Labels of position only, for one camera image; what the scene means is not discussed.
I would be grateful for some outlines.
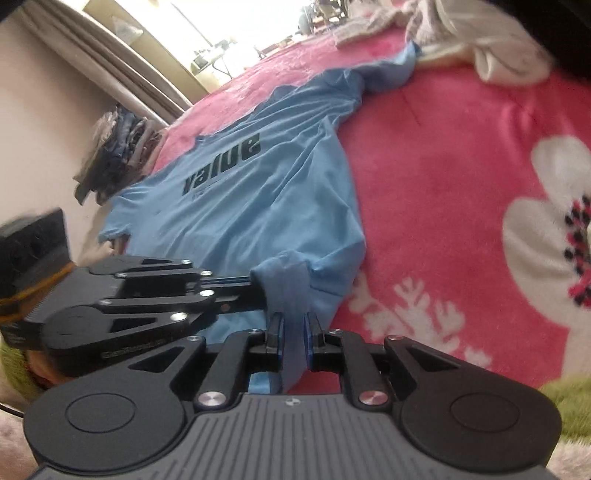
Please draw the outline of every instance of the pink fleece blanket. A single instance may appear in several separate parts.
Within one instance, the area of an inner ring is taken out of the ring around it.
[[[325,36],[281,51],[189,110],[157,168],[276,86],[401,46],[391,31],[343,50]],[[404,88],[366,96],[339,138],[368,253],[333,327],[374,342],[410,336],[534,387],[591,372],[588,85],[555,73],[508,89],[468,67],[417,70]],[[309,374],[295,391],[336,388]]]

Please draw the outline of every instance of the t-shirt sleeve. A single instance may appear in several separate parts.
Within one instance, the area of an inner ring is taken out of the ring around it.
[[[138,183],[111,199],[112,208],[99,233],[99,242],[113,240],[122,235],[133,235],[147,190],[146,185]]]
[[[385,92],[404,85],[413,74],[417,61],[417,47],[408,43],[396,56],[363,63],[350,69],[326,70],[320,77],[329,85],[356,100],[364,91]]]

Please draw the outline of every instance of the stacked clothing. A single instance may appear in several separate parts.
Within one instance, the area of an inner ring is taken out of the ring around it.
[[[157,157],[161,132],[157,124],[121,105],[96,123],[88,154],[74,176],[74,197],[82,205],[90,192],[103,205],[123,188],[146,178]]]

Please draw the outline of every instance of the light blue t-shirt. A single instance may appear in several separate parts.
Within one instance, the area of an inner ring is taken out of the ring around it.
[[[282,383],[291,387],[306,368],[304,315],[315,312],[327,328],[365,255],[337,127],[365,90],[406,83],[415,57],[409,44],[394,59],[276,88],[249,115],[197,137],[190,151],[113,198],[100,240],[127,234],[129,255],[254,275],[269,313],[285,317]],[[217,343],[249,328],[266,328],[262,312],[220,315],[201,334]],[[250,390],[268,392],[268,376],[255,376]]]

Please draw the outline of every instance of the ribbed gray plate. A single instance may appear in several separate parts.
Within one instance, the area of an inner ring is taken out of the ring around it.
[[[41,468],[35,480],[73,480]],[[411,446],[383,413],[342,395],[245,395],[199,416],[169,454],[105,480],[556,480],[543,467],[486,476],[438,463]]]

